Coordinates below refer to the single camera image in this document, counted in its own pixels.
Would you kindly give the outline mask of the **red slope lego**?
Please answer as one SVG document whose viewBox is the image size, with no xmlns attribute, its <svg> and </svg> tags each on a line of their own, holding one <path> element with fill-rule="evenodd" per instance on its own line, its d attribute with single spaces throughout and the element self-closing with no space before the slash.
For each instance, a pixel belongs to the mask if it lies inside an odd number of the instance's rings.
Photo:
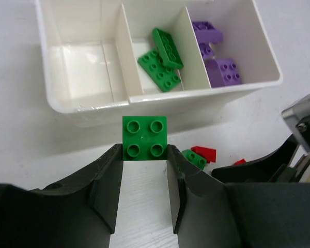
<svg viewBox="0 0 310 248">
<path fill-rule="evenodd" d="M 191 150 L 203 157 L 207 160 L 207 163 L 215 163 L 216 162 L 216 149 L 202 147 L 202 146 L 194 146 Z"/>
</svg>

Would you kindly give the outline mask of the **long green lego plate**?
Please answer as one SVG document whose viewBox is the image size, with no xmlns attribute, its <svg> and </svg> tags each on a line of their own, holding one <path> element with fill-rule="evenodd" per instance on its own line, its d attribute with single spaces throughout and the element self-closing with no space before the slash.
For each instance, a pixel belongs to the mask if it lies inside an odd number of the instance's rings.
<svg viewBox="0 0 310 248">
<path fill-rule="evenodd" d="M 181 83 L 175 70 L 164 66 L 163 59 L 156 49 L 139 57 L 137 62 L 162 92 L 169 92 Z"/>
</svg>

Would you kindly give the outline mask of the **small purple curved lego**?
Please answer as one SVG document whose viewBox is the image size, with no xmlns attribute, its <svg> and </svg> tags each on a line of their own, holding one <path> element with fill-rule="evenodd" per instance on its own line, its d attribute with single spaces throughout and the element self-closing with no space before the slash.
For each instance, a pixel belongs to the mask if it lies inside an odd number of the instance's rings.
<svg viewBox="0 0 310 248">
<path fill-rule="evenodd" d="M 232 58 L 207 60 L 205 68 L 212 88 L 242 84 L 242 77 L 238 71 L 238 66 Z"/>
</svg>

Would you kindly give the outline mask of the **short green lego plate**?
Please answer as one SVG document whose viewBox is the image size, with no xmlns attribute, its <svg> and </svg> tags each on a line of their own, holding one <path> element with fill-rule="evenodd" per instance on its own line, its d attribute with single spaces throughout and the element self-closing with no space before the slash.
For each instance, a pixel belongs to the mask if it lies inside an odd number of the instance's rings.
<svg viewBox="0 0 310 248">
<path fill-rule="evenodd" d="M 175 70 L 182 69 L 184 65 L 171 34 L 159 28 L 154 28 L 152 37 L 163 60 L 163 65 Z"/>
</svg>

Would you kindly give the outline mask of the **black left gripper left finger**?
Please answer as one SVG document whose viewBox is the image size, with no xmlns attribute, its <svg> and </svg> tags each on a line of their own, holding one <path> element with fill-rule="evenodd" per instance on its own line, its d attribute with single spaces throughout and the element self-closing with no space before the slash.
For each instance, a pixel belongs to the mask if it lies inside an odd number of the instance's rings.
<svg viewBox="0 0 310 248">
<path fill-rule="evenodd" d="M 0 247 L 108 247 L 122 180 L 122 145 L 43 189 L 0 184 Z"/>
</svg>

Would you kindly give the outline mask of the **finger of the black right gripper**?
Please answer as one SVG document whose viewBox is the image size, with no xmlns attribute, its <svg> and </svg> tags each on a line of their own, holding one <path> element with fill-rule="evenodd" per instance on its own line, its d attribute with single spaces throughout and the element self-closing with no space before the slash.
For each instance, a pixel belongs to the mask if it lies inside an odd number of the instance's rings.
<svg viewBox="0 0 310 248">
<path fill-rule="evenodd" d="M 276 151 L 243 164 L 216 168 L 211 176 L 220 182 L 275 182 L 288 168 L 299 143 L 291 135 Z"/>
</svg>

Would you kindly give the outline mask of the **green square lego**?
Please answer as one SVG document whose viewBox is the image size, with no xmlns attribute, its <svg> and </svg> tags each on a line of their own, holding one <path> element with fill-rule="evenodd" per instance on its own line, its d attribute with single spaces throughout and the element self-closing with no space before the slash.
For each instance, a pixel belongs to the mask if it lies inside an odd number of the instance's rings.
<svg viewBox="0 0 310 248">
<path fill-rule="evenodd" d="M 207 160 L 202 156 L 196 154 L 191 149 L 186 149 L 181 152 L 183 156 L 193 165 L 203 170 L 207 164 Z"/>
<path fill-rule="evenodd" d="M 167 160 L 166 116 L 123 116 L 124 161 Z"/>
</svg>

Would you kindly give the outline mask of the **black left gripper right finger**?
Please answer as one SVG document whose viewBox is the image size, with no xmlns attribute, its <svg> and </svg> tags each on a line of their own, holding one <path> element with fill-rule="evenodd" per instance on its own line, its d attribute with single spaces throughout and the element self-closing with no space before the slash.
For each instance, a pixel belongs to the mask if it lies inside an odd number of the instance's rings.
<svg viewBox="0 0 310 248">
<path fill-rule="evenodd" d="M 167 147 L 180 247 L 310 247 L 310 183 L 224 184 Z"/>
</svg>

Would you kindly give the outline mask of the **large purple arch lego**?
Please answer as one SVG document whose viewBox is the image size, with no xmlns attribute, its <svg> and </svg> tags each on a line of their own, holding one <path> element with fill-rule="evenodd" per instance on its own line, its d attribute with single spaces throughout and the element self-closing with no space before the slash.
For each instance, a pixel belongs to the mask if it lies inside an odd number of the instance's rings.
<svg viewBox="0 0 310 248">
<path fill-rule="evenodd" d="M 223 42 L 223 33 L 208 21 L 192 21 L 192 27 L 203 61 L 211 59 L 214 51 L 210 45 Z"/>
</svg>

